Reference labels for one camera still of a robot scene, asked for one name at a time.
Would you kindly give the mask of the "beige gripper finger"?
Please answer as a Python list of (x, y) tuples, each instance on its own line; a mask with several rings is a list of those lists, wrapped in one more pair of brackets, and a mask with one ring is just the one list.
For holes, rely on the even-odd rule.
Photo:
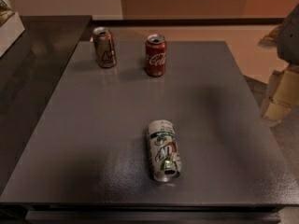
[(271, 122), (281, 122), (299, 103), (299, 65), (274, 70), (269, 78), (261, 105), (261, 115)]

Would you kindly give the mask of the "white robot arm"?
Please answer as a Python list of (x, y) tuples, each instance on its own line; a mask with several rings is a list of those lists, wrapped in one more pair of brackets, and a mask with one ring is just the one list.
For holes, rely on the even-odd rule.
[(267, 38), (276, 40), (278, 57), (288, 64), (272, 72), (261, 105), (262, 118), (279, 123), (299, 103), (299, 5)]

